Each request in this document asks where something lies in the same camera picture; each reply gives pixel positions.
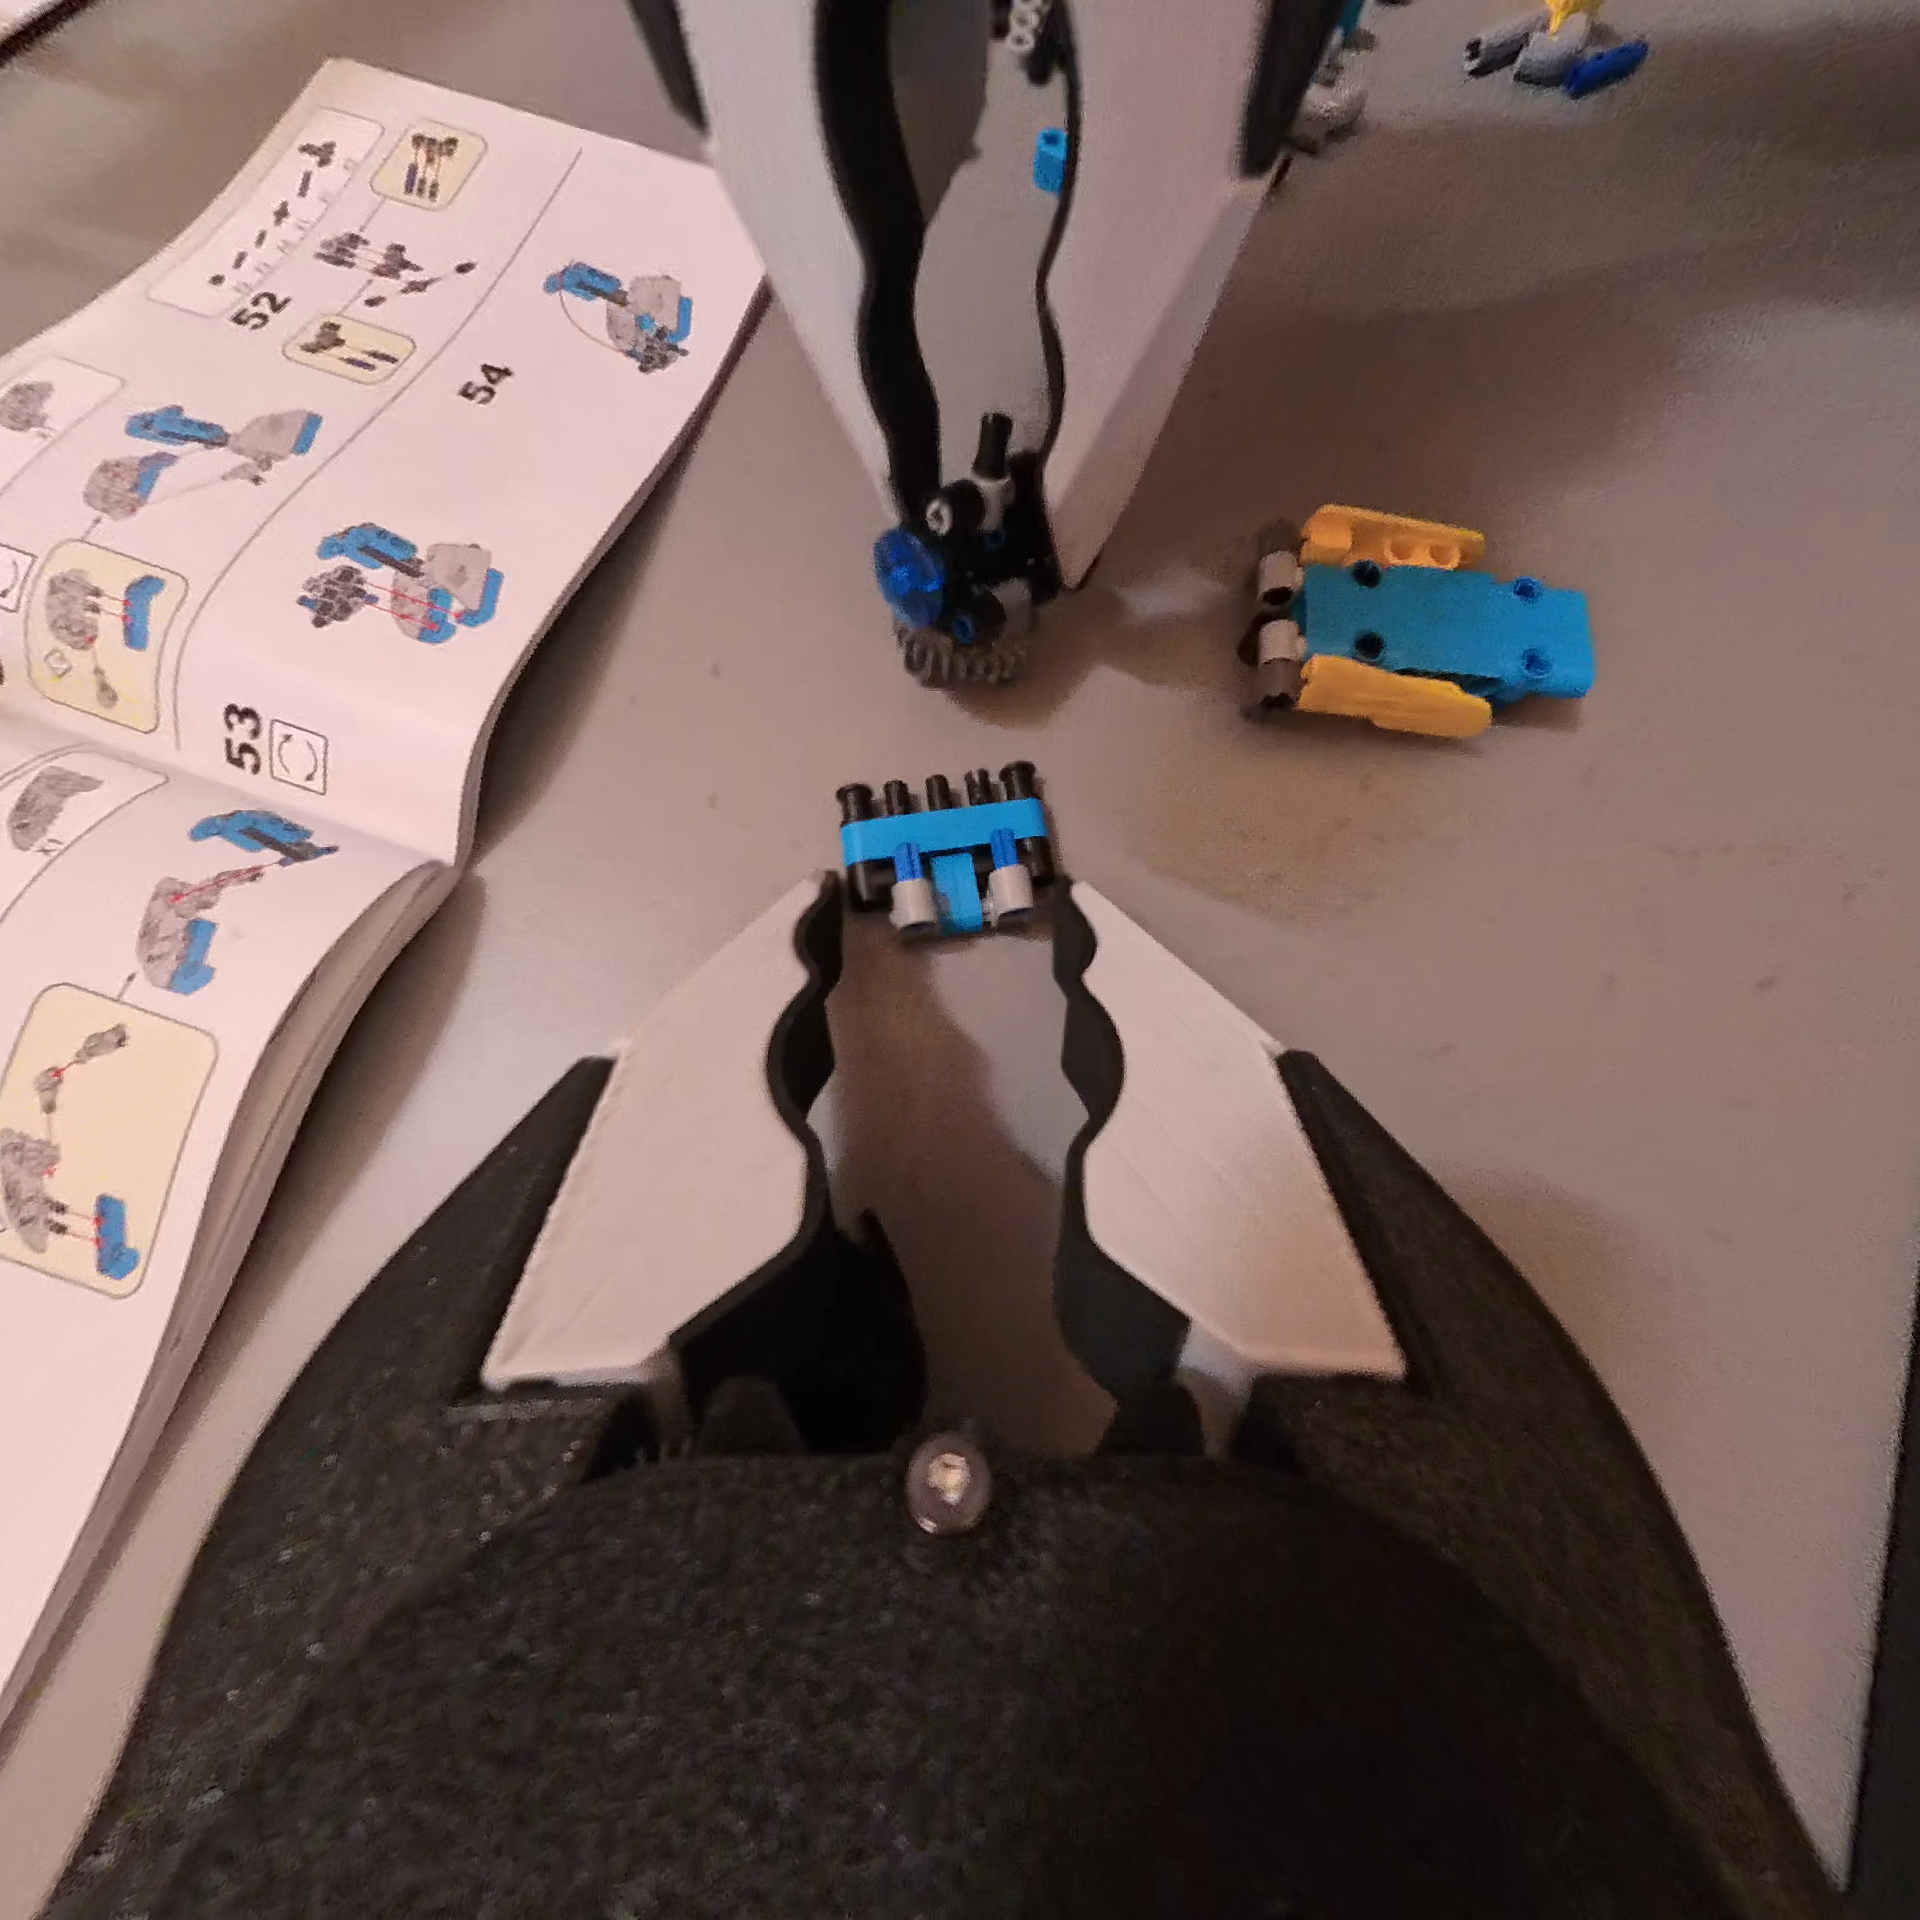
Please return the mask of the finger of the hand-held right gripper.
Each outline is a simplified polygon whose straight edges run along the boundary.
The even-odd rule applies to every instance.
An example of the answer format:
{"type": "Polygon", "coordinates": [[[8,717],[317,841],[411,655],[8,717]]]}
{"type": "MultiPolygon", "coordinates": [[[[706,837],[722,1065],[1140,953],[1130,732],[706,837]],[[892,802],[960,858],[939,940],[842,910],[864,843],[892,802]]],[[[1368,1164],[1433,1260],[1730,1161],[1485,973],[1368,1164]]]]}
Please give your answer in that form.
{"type": "Polygon", "coordinates": [[[961,455],[1038,457],[1062,588],[1117,533],[1324,55],[1299,3],[1043,5],[990,46],[961,163],[961,455]]]}
{"type": "Polygon", "coordinates": [[[761,253],[855,455],[916,526],[930,501],[930,378],[916,291],[925,219],[887,3],[633,3],[673,110],[761,253]]]}

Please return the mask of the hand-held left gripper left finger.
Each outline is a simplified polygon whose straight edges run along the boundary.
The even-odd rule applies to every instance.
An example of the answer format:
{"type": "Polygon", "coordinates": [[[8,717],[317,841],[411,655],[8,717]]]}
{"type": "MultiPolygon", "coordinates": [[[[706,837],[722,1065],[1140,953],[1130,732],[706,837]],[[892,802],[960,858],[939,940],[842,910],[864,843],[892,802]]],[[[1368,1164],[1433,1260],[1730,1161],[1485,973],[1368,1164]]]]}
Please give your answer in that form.
{"type": "Polygon", "coordinates": [[[485,1390],[627,1385],[828,1225],[838,876],[808,872],[627,1032],[480,1360],[485,1390]]]}

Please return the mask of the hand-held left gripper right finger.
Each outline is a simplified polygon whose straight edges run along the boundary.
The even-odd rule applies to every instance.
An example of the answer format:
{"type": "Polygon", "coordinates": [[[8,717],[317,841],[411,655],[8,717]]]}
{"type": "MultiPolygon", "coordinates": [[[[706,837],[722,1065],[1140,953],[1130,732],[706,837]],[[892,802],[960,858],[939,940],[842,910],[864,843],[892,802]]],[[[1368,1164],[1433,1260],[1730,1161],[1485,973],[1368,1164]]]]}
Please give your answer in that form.
{"type": "Polygon", "coordinates": [[[1088,882],[1058,898],[1065,1158],[1058,1321],[1104,1390],[1192,1367],[1407,1374],[1404,1345],[1310,1140],[1290,1053],[1088,882]]]}

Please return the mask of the black grey gear assembly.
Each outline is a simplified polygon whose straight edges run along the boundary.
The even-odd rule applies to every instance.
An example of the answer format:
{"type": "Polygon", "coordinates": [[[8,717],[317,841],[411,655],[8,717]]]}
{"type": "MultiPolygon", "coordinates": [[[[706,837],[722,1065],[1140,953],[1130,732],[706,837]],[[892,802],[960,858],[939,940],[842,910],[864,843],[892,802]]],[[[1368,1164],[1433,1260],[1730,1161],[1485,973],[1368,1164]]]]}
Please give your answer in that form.
{"type": "Polygon", "coordinates": [[[972,469],[875,545],[899,662],[919,683],[1000,687],[1025,666],[1035,612],[1062,588],[1038,455],[985,413],[972,469]]]}

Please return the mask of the blue beam with black pins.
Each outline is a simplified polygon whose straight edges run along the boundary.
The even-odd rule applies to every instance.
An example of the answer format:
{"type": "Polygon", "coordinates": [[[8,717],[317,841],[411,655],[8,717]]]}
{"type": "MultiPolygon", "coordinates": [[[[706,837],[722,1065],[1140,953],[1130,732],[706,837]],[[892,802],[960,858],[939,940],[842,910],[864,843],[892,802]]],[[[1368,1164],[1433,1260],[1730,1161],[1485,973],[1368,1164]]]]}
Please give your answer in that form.
{"type": "Polygon", "coordinates": [[[1052,883],[1052,832],[1027,759],[922,788],[842,785],[838,844],[851,910],[881,914],[899,937],[970,937],[1025,925],[1052,883]]]}

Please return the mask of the blue yellow brick assembly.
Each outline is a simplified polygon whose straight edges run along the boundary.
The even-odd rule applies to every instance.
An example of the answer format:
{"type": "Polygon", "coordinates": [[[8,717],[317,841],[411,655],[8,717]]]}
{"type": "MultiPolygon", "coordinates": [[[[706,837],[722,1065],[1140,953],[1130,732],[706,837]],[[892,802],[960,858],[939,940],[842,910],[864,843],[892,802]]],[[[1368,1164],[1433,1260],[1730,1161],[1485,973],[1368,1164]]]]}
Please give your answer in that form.
{"type": "Polygon", "coordinates": [[[1470,741],[1526,700],[1595,688],[1582,594],[1487,571],[1462,526],[1328,504],[1259,537],[1244,708],[1470,741]]]}

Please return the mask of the grey desk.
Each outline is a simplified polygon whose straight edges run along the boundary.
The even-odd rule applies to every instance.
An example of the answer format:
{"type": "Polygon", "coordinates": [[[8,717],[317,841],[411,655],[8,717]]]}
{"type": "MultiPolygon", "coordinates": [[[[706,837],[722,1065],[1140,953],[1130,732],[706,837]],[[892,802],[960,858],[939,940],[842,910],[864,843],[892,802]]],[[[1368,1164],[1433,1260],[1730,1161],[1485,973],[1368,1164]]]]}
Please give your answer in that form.
{"type": "Polygon", "coordinates": [[[1606,5],[1570,104],[1374,11],[1086,595],[911,683],[778,309],[514,687],[468,876],[342,1043],[119,1560],[5,1758],[5,1914],[82,1834],[237,1461],[580,1054],[808,868],[834,787],[1027,755],[1073,876],[1319,1053],[1582,1344],[1844,1874],[1915,1285],[1915,5],[1606,5]],[[1590,595],[1466,748],[1241,716],[1251,546],[1324,501],[1590,595]]]}

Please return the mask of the pile of loose brick parts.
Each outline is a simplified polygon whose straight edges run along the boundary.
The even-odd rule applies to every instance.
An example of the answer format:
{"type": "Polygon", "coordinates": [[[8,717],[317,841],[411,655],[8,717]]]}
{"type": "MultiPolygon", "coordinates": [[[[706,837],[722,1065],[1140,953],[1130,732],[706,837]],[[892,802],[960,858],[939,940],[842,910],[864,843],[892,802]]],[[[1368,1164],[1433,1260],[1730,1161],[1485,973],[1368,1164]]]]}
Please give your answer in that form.
{"type": "Polygon", "coordinates": [[[1513,83],[1595,98],[1634,77],[1648,59],[1644,36],[1622,38],[1600,22],[1603,3],[1531,5],[1467,36],[1460,49],[1466,77],[1507,72],[1513,83]]]}

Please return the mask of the open instruction booklet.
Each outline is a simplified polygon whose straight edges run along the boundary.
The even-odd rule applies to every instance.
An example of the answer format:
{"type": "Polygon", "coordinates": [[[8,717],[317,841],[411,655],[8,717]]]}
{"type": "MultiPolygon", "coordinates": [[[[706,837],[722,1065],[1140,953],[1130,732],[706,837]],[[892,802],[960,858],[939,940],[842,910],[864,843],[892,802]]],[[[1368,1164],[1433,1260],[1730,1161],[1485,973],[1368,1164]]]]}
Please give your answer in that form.
{"type": "Polygon", "coordinates": [[[328,60],[5,359],[5,1720],[759,300],[710,168],[328,60]]]}

